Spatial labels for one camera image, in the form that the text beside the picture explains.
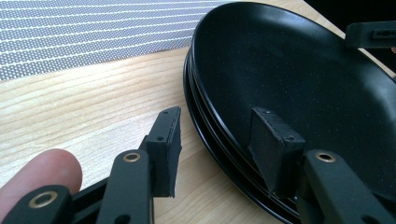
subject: finger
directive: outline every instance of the finger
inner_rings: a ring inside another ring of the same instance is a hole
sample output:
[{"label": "finger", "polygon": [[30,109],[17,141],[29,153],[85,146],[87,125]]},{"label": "finger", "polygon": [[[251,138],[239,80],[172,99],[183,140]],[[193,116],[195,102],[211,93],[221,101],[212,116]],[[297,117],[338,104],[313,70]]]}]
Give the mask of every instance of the finger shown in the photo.
[{"label": "finger", "polygon": [[63,185],[70,193],[79,191],[81,166],[68,151],[51,149],[29,161],[0,189],[0,223],[25,194],[47,185]]}]

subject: wood grain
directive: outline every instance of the wood grain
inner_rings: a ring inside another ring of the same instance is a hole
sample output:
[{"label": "wood grain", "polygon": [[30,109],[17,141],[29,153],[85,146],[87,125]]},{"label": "wood grain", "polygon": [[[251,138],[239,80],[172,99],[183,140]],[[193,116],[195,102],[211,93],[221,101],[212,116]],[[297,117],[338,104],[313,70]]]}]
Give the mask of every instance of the wood grain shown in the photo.
[{"label": "wood grain", "polygon": [[[303,1],[258,2],[343,35]],[[139,146],[161,110],[179,105],[177,196],[155,200],[157,223],[278,223],[233,185],[195,131],[183,93],[186,53],[169,50],[1,82],[0,186],[33,156],[57,147],[76,155],[86,188],[108,176],[118,154]]]}]

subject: stack of plates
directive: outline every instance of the stack of plates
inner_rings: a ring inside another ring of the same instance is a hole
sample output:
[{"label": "stack of plates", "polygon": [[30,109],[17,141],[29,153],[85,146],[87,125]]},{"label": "stack of plates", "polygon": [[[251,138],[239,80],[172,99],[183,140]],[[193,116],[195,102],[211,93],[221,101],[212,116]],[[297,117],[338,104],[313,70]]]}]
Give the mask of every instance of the stack of plates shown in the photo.
[{"label": "stack of plates", "polygon": [[299,222],[295,199],[269,195],[252,159],[253,106],[275,111],[302,135],[305,150],[341,155],[376,196],[396,202],[395,82],[309,19],[263,4],[215,8],[195,30],[184,90],[219,166],[283,222]]}]

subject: gray striped fabric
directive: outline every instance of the gray striped fabric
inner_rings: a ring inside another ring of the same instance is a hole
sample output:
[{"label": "gray striped fabric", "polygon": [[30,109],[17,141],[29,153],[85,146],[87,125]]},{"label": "gray striped fabric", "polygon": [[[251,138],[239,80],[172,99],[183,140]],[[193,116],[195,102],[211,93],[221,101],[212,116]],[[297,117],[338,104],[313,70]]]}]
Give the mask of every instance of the gray striped fabric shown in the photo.
[{"label": "gray striped fabric", "polygon": [[186,47],[230,1],[0,0],[0,79]]}]

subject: brass insert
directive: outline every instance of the brass insert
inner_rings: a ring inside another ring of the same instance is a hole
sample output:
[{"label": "brass insert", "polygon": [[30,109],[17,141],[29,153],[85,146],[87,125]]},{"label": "brass insert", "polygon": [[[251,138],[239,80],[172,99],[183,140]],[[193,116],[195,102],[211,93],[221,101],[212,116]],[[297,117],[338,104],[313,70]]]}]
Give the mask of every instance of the brass insert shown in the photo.
[{"label": "brass insert", "polygon": [[134,162],[140,159],[140,154],[137,152],[131,152],[123,156],[122,158],[126,162]]},{"label": "brass insert", "polygon": [[31,208],[41,208],[44,206],[49,205],[58,197],[58,193],[53,190],[49,190],[43,193],[36,195],[32,200],[29,202],[29,207]]},{"label": "brass insert", "polygon": [[320,161],[335,162],[335,157],[328,153],[319,152],[319,153],[317,153],[316,157]]}]

